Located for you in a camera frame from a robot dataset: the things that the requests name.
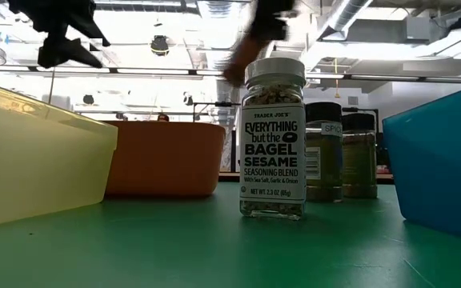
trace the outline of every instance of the person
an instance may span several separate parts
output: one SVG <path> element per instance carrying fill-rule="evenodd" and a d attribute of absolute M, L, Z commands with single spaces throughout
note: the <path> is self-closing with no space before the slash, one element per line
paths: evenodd
<path fill-rule="evenodd" d="M 170 121 L 170 117 L 168 117 L 168 115 L 164 114 L 164 113 L 160 113 L 158 115 L 158 121 L 160 122 L 169 122 Z"/>
<path fill-rule="evenodd" d="M 129 121 L 129 118 L 122 112 L 117 112 L 117 114 L 115 115 L 115 117 L 118 119 L 118 120 L 122 120 L 122 121 Z"/>
<path fill-rule="evenodd" d="M 295 0 L 258 0 L 255 16 L 247 34 L 233 53 L 223 77 L 233 86 L 241 86 L 245 69 L 272 40 L 286 38 L 287 24 L 279 19 L 283 11 L 293 10 Z"/>

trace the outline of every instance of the trader joe's everything but the bagel sesame seasoning jar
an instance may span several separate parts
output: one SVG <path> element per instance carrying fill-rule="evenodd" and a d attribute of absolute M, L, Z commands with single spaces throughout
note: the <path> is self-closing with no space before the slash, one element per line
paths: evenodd
<path fill-rule="evenodd" d="M 294 59 L 266 58 L 247 67 L 239 140 L 239 209 L 245 216 L 303 216 L 305 84 L 305 67 Z"/>

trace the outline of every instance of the green herb jar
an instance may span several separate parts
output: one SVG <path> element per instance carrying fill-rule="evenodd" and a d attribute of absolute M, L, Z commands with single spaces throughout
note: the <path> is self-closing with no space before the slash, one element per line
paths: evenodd
<path fill-rule="evenodd" d="M 347 198 L 376 198 L 375 116 L 343 116 L 343 193 Z"/>
<path fill-rule="evenodd" d="M 333 102 L 307 104 L 307 201 L 343 200 L 343 126 L 341 106 Z"/>
<path fill-rule="evenodd" d="M 305 210 L 305 67 L 266 58 L 246 71 L 240 125 L 239 210 L 299 220 Z"/>

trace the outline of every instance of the white jar lid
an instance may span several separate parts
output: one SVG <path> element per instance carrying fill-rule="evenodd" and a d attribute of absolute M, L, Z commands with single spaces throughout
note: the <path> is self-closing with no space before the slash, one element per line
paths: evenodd
<path fill-rule="evenodd" d="M 291 58 L 264 58 L 252 62 L 245 69 L 245 83 L 247 86 L 255 79 L 270 76 L 286 76 L 294 84 L 305 86 L 305 66 L 298 60 Z"/>

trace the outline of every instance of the jar label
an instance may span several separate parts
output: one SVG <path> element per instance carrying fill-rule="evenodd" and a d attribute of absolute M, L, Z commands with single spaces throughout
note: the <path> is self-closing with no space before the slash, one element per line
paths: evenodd
<path fill-rule="evenodd" d="M 307 164 L 307 180 L 321 180 L 321 148 L 307 147 L 305 149 Z"/>
<path fill-rule="evenodd" d="M 303 103 L 244 106 L 240 153 L 241 199 L 305 202 Z"/>
<path fill-rule="evenodd" d="M 343 136 L 343 124 L 337 122 L 321 124 L 321 135 Z"/>
<path fill-rule="evenodd" d="M 374 135 L 351 135 L 343 139 L 343 183 L 356 186 L 376 184 Z"/>

